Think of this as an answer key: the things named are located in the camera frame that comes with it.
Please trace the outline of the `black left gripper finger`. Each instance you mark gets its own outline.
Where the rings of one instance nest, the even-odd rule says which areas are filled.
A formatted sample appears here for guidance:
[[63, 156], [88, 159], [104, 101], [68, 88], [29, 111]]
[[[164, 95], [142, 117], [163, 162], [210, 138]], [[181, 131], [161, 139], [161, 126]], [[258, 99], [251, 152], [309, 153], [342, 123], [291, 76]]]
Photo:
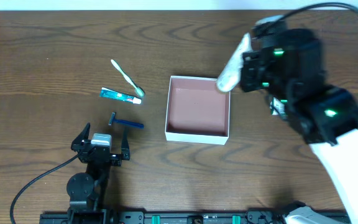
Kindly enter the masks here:
[[121, 154], [123, 156], [129, 156], [130, 155], [130, 148], [129, 148], [129, 143], [128, 143], [128, 139], [127, 139], [127, 131], [128, 129], [125, 128], [123, 135], [122, 135], [122, 142], [121, 142]]
[[84, 140], [87, 140], [90, 133], [90, 126], [90, 123], [87, 123], [82, 132], [74, 138], [72, 144], [81, 144]]

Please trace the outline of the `green white soap box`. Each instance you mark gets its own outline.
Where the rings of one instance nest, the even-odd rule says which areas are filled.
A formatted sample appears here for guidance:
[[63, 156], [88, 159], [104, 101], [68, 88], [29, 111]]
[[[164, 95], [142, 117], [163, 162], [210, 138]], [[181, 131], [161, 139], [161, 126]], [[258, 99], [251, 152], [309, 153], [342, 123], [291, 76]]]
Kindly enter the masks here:
[[278, 116], [281, 120], [287, 120], [287, 114], [285, 112], [285, 105], [287, 100], [279, 100], [277, 98], [272, 98], [270, 101], [270, 113], [273, 116]]

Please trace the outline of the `teal toothpaste tube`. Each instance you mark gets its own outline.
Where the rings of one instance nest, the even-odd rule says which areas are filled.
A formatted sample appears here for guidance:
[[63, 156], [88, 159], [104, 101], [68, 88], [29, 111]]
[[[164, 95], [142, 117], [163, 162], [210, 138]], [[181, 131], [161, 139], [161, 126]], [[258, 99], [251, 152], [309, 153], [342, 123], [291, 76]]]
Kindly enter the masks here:
[[125, 93], [121, 93], [119, 91], [115, 91], [105, 87], [102, 87], [99, 96], [102, 98], [109, 98], [112, 100], [119, 100], [137, 105], [140, 105], [142, 103], [142, 100], [138, 97], [127, 95]]

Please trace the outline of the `white floral cone tube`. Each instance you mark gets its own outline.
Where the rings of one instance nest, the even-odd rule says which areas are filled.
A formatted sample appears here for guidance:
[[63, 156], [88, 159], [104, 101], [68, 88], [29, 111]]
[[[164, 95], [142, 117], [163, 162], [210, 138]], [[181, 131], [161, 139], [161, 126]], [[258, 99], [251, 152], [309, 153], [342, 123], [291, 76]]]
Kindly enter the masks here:
[[229, 92], [236, 87], [241, 80], [241, 69], [244, 63], [242, 54], [251, 51], [251, 37], [249, 33], [246, 33], [216, 80], [219, 91]]

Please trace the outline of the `white box with pink interior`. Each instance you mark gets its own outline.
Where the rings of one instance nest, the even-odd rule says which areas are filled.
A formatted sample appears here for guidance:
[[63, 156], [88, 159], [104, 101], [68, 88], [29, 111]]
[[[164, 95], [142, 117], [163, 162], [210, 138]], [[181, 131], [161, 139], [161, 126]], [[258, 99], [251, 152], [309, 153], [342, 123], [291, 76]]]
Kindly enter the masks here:
[[229, 139], [231, 94], [215, 78], [172, 76], [167, 97], [167, 141], [224, 145]]

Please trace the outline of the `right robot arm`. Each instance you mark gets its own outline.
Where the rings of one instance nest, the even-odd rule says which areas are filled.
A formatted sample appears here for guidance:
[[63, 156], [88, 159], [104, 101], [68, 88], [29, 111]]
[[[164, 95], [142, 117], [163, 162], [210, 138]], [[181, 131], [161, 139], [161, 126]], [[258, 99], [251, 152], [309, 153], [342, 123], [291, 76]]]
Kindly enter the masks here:
[[244, 53], [243, 91], [266, 90], [284, 106], [299, 133], [329, 174], [352, 223], [358, 223], [358, 104], [326, 82], [323, 45], [309, 29], [284, 21], [258, 22], [260, 49]]

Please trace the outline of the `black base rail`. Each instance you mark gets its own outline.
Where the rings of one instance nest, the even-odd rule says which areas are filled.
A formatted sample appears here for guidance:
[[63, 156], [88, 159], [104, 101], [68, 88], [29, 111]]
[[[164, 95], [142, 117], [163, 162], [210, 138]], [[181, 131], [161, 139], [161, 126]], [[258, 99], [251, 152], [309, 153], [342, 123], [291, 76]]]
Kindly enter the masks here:
[[44, 213], [41, 224], [279, 224], [290, 223], [271, 211], [250, 210], [244, 213], [149, 213], [140, 211]]

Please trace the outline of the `green white toothbrush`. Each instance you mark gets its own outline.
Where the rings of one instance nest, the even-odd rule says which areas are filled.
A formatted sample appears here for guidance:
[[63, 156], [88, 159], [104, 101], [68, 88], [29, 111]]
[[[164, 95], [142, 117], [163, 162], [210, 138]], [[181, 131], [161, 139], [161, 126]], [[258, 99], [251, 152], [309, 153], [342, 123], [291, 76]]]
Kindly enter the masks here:
[[121, 68], [121, 66], [113, 59], [111, 59], [111, 63], [113, 67], [121, 73], [121, 75], [124, 77], [126, 82], [128, 82], [133, 88], [135, 93], [140, 97], [143, 98], [145, 96], [145, 92], [143, 89], [141, 89], [140, 86], [138, 86], [133, 79]]

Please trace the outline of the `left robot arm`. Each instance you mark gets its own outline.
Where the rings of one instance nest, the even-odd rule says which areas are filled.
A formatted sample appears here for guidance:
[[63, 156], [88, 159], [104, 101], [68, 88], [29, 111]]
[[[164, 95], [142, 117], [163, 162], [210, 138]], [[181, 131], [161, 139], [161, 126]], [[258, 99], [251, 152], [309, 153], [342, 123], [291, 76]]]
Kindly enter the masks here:
[[119, 154], [111, 152], [111, 135], [95, 133], [90, 139], [89, 133], [90, 124], [87, 123], [71, 143], [71, 150], [86, 164], [86, 171], [73, 175], [67, 183], [68, 223], [117, 223], [116, 213], [104, 208], [103, 203], [111, 168], [121, 166], [131, 157], [127, 129], [122, 135]]

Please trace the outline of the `blue disposable razor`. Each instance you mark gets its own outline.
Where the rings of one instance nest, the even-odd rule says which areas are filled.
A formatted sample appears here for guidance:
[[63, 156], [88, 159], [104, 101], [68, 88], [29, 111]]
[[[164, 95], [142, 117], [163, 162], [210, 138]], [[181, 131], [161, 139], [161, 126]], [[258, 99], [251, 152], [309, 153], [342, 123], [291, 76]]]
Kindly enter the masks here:
[[123, 120], [123, 119], [117, 119], [115, 112], [112, 112], [112, 113], [111, 113], [111, 117], [110, 117], [110, 119], [109, 119], [108, 125], [109, 125], [109, 126], [112, 126], [113, 123], [123, 124], [123, 125], [126, 125], [126, 126], [130, 126], [130, 127], [132, 127], [132, 128], [144, 129], [144, 125], [143, 125], [143, 124], [135, 123], [135, 122], [127, 121], [127, 120]]

